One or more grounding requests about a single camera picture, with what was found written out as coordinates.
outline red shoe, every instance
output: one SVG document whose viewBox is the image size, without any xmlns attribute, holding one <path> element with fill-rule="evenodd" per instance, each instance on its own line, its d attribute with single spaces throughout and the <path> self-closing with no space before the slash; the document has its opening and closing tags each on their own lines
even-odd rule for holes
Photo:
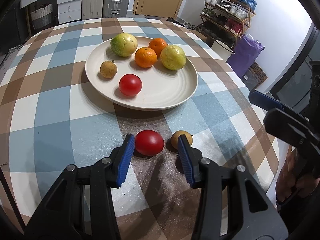
<svg viewBox="0 0 320 240">
<path fill-rule="evenodd" d="M 230 30 L 234 35 L 239 34 L 240 32 L 242 32 L 242 24 L 238 23 L 236 21 L 234 21 L 234 24 Z"/>
<path fill-rule="evenodd" d="M 235 24 L 235 21 L 231 18 L 229 18 L 226 22 L 226 24 L 224 25 L 224 27 L 227 29 L 227 30 L 230 30 L 233 25 Z"/>
</svg>

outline checkered tablecloth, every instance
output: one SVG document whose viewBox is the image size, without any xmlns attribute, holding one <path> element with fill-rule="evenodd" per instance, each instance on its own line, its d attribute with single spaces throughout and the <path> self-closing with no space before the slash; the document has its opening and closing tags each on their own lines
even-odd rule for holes
<svg viewBox="0 0 320 240">
<path fill-rule="evenodd" d="M 174 109 L 146 112 L 101 96 L 88 82 L 85 60 L 97 45 L 122 32 L 182 47 L 199 74 L 193 97 Z M 265 113 L 248 102 L 248 93 L 228 64 L 174 23 L 106 18 L 59 25 L 30 38 L 0 70 L 1 168 L 27 223 L 68 164 L 94 164 L 120 146 L 127 133 L 151 129 L 167 141 L 175 131 L 186 130 L 204 157 L 227 167 L 245 165 L 267 190 L 278 169 L 279 149 L 262 125 Z M 112 191 L 123 239 L 190 237 L 200 191 L 190 189 L 176 159 L 170 147 L 149 159 L 132 158 L 126 182 Z M 0 199 L 17 224 L 2 186 Z M 85 216 L 88 221 L 88 206 Z"/>
</svg>

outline red tomato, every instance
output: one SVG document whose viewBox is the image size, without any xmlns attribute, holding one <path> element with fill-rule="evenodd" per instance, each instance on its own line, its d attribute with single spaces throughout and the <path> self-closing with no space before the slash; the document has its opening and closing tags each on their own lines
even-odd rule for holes
<svg viewBox="0 0 320 240">
<path fill-rule="evenodd" d="M 136 150 L 147 156 L 153 156 L 162 151 L 164 141 L 160 134 L 152 130 L 144 130 L 136 135 Z"/>
<path fill-rule="evenodd" d="M 121 93 L 126 96 L 135 96 L 137 95 L 142 88 L 142 82 L 139 77 L 134 74 L 124 75 L 119 82 L 119 89 Z"/>
</svg>

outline plate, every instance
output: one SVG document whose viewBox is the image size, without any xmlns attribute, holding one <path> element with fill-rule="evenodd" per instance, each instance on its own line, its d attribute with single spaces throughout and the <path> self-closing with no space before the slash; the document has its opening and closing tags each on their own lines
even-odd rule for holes
<svg viewBox="0 0 320 240">
<path fill-rule="evenodd" d="M 152 40 L 136 36 L 138 49 L 148 47 Z M 134 61 L 134 54 L 129 57 L 119 57 L 113 53 L 110 40 L 99 44 L 88 56 L 85 62 L 85 72 L 89 82 L 103 96 L 112 102 L 137 110 L 164 110 L 182 104 L 196 91 L 198 74 L 187 58 L 186 65 L 177 71 L 166 69 L 160 60 L 150 68 L 141 68 Z M 106 60 L 114 60 L 118 68 L 111 79 L 103 78 L 100 66 Z M 119 81 L 125 74 L 135 74 L 142 81 L 142 89 L 135 97 L 128 97 L 119 90 Z"/>
</svg>

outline tangerine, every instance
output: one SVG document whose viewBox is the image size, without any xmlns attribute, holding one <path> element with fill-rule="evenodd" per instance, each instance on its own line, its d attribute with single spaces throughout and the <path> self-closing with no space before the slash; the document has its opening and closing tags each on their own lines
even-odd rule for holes
<svg viewBox="0 0 320 240">
<path fill-rule="evenodd" d="M 153 49 L 155 53 L 157 54 L 157 57 L 160 57 L 161 51 L 168 46 L 168 44 L 165 42 L 162 38 L 155 38 L 149 43 L 149 48 Z"/>
<path fill-rule="evenodd" d="M 157 54 L 151 48 L 143 47 L 134 54 L 134 61 L 139 67 L 151 67 L 157 61 Z"/>
</svg>

